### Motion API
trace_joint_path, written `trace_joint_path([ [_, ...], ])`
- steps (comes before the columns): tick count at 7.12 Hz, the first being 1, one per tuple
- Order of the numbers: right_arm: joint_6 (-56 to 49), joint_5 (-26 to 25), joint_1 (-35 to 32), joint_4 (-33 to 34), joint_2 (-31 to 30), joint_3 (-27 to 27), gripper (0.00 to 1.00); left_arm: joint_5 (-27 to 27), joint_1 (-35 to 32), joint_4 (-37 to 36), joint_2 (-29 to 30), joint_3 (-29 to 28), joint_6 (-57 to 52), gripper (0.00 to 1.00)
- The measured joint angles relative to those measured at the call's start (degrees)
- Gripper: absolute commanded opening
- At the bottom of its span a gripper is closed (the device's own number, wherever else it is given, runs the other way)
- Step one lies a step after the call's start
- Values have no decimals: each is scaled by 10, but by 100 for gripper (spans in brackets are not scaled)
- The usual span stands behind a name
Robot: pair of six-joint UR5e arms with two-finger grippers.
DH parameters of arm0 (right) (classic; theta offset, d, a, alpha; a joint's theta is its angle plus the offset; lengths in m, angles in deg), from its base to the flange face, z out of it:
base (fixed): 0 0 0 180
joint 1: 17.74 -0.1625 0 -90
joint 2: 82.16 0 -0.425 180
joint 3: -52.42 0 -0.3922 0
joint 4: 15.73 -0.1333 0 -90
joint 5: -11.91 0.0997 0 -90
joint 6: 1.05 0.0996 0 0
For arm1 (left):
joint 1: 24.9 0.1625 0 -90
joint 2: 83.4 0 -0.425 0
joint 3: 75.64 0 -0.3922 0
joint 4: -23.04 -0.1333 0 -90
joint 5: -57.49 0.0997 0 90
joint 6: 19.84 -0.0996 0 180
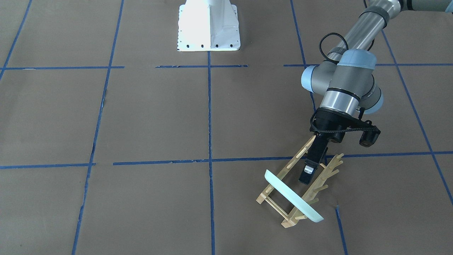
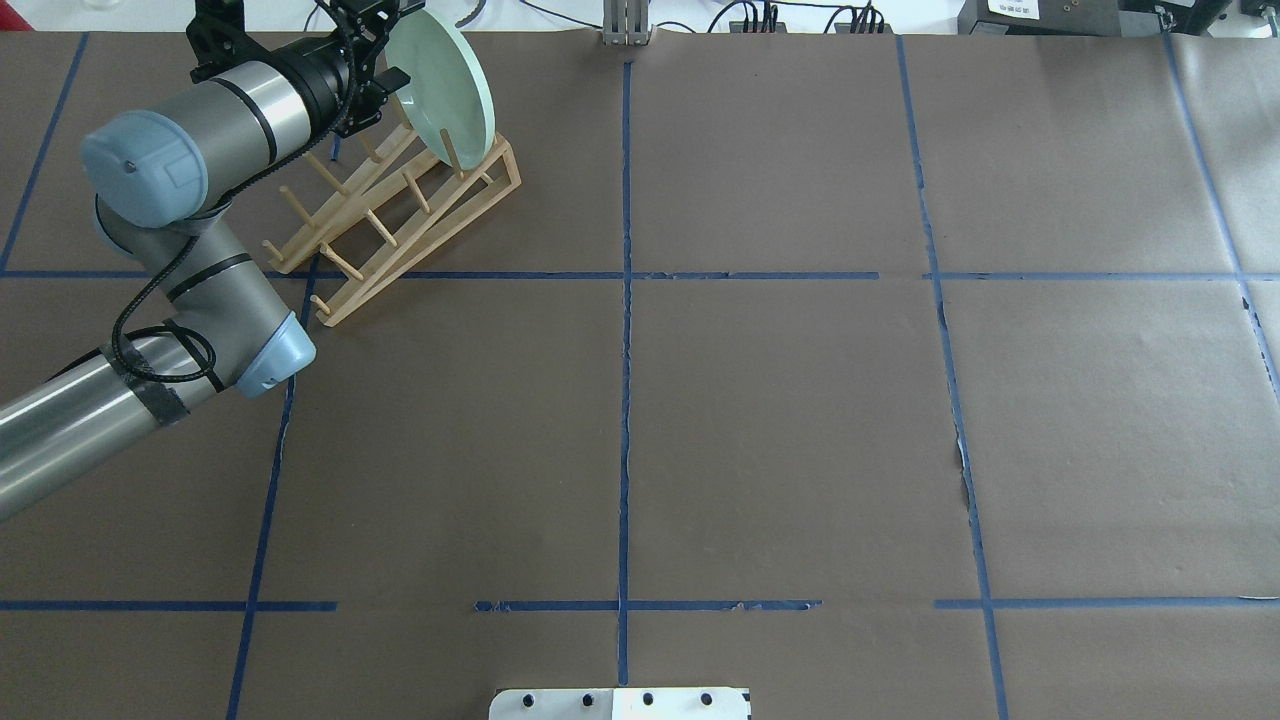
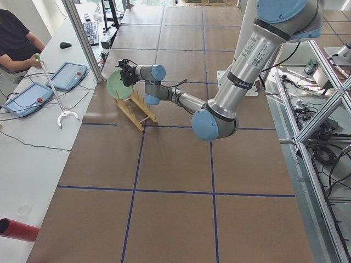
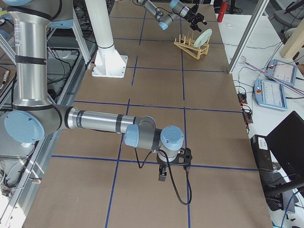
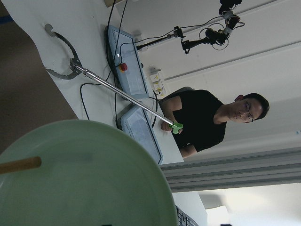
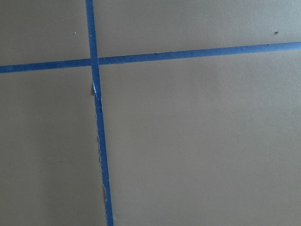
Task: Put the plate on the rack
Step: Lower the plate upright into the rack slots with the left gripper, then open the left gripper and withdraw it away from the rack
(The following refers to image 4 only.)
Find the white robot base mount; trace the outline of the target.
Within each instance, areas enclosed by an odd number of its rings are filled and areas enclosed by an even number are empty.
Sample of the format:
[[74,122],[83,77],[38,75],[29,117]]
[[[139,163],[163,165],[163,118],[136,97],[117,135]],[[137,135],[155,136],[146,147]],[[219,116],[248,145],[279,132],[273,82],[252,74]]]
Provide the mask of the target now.
[[98,47],[92,76],[123,78],[128,56],[114,46],[106,1],[87,0],[86,6]]

